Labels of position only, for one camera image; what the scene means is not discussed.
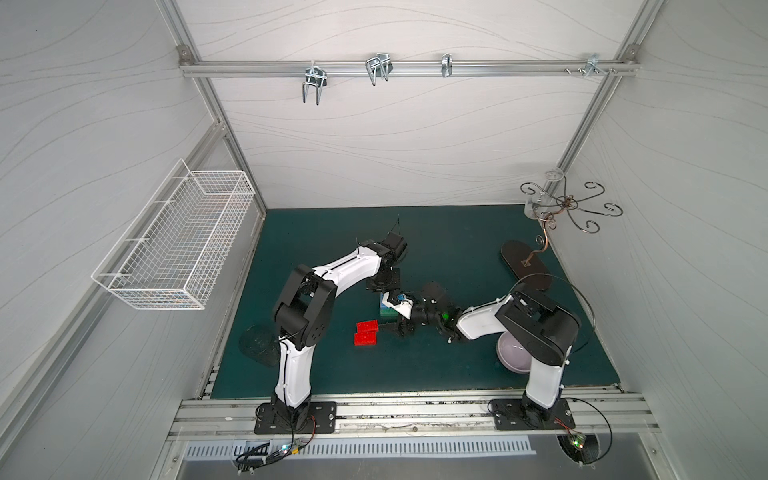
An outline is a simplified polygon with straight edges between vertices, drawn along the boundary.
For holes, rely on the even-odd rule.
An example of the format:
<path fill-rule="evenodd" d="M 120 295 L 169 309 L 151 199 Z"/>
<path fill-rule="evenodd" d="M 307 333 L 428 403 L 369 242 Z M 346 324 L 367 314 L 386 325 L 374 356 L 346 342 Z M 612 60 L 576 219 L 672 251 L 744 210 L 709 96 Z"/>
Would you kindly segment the large green lego brick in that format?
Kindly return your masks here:
<path fill-rule="evenodd" d="M 399 313 L 393 309 L 381 309 L 379 315 L 382 319 L 397 319 Z"/>

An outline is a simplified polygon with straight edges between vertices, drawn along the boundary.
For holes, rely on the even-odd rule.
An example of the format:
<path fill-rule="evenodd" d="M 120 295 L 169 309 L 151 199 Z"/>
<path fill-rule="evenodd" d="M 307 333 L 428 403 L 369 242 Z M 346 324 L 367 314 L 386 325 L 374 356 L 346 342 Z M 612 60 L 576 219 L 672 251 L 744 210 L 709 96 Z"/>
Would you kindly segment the red lego brick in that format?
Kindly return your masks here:
<path fill-rule="evenodd" d="M 354 334 L 353 343 L 355 346 L 374 346 L 377 344 L 377 332 L 356 332 Z"/>
<path fill-rule="evenodd" d="M 357 333 L 378 332 L 379 322 L 377 320 L 363 321 L 356 324 Z"/>

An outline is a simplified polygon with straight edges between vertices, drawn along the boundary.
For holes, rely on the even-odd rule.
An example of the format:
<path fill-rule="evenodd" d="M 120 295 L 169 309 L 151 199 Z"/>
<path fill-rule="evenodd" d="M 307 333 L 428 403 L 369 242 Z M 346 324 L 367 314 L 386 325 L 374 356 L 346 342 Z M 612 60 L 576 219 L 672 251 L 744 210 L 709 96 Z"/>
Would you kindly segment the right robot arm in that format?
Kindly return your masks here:
<path fill-rule="evenodd" d="M 553 419 L 582 322 L 543 292 L 520 281 L 501 298 L 461 309 L 440 284 L 432 282 L 417 295 L 384 293 L 380 305 L 398 314 L 395 331 L 401 336 L 422 324 L 435 327 L 450 343 L 495 334 L 516 341 L 530 359 L 528 381 L 517 411 L 504 407 L 502 413 L 532 428 L 542 428 Z"/>

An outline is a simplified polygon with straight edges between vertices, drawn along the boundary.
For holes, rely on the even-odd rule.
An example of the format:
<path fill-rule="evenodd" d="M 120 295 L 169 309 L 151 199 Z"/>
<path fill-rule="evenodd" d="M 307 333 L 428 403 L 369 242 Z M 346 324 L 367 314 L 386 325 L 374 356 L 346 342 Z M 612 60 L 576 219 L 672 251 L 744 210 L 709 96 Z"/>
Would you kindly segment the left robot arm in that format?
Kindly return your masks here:
<path fill-rule="evenodd" d="M 325 265 L 300 264 L 290 273 L 273 315 L 280 363 L 271 405 L 280 416 L 297 420 L 308 411 L 314 349 L 327 333 L 337 297 L 361 281 L 374 292 L 398 289 L 396 265 L 406 249 L 406 240 L 390 231 L 383 240 L 363 241 Z"/>

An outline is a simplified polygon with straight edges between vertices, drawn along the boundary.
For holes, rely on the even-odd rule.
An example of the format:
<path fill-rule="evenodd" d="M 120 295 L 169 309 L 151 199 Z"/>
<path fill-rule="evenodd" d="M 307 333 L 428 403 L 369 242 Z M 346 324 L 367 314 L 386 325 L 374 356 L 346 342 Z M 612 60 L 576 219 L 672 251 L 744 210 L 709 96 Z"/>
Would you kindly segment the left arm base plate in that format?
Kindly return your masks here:
<path fill-rule="evenodd" d="M 255 410 L 256 435 L 331 434 L 336 429 L 337 403 L 305 401 L 288 407 L 279 399 L 262 403 Z"/>

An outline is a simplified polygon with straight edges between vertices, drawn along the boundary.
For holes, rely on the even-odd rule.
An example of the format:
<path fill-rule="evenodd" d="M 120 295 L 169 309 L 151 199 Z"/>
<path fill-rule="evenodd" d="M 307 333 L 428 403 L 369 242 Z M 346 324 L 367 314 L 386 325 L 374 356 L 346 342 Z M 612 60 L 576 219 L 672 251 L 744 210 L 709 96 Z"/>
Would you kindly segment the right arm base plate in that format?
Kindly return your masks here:
<path fill-rule="evenodd" d="M 491 399 L 486 405 L 495 429 L 499 431 L 574 429 L 571 408 L 565 399 L 558 399 L 549 409 L 540 407 L 527 397 L 521 399 Z"/>

